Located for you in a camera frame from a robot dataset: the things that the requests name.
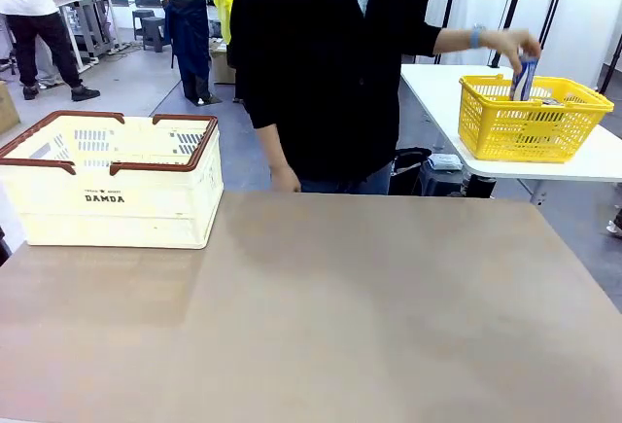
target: blue jeans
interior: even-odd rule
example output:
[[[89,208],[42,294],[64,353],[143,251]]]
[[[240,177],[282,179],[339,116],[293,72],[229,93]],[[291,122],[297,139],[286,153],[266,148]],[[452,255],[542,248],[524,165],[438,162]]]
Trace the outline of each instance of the blue jeans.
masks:
[[[388,194],[391,180],[391,164],[387,164],[362,180],[317,182],[300,180],[303,193],[327,194]]]

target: blue and white package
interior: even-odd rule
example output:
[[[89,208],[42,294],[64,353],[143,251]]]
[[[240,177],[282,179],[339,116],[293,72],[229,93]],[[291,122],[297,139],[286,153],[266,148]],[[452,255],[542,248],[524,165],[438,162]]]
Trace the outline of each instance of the blue and white package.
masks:
[[[512,88],[509,92],[510,100],[529,100],[529,94],[534,84],[537,58],[522,54],[520,59],[523,71],[520,75],[514,76],[512,80]]]

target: hand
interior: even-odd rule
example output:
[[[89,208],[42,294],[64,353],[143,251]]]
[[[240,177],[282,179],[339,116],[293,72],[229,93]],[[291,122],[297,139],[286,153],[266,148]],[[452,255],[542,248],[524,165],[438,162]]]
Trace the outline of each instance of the hand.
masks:
[[[523,65],[521,65],[521,60],[518,57],[519,48],[523,49],[529,56],[536,58],[540,58],[542,54],[540,42],[527,29],[483,31],[481,39],[484,46],[505,55],[509,59],[515,75],[523,70]]]
[[[300,193],[302,186],[294,171],[288,165],[272,167],[272,189],[281,193]]]

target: blue bracelet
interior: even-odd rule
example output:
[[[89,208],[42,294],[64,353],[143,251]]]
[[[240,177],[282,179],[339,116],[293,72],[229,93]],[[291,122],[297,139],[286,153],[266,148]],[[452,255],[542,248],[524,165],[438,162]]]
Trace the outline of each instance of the blue bracelet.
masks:
[[[475,26],[472,31],[470,31],[470,47],[472,49],[479,49],[480,44],[480,35],[484,28],[482,26]]]

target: brown table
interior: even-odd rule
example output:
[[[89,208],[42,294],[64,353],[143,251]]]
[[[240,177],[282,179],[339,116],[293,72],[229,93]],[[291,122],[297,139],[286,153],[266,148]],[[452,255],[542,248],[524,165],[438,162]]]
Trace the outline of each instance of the brown table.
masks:
[[[529,204],[225,194],[203,251],[18,250],[0,417],[619,423],[621,321]]]

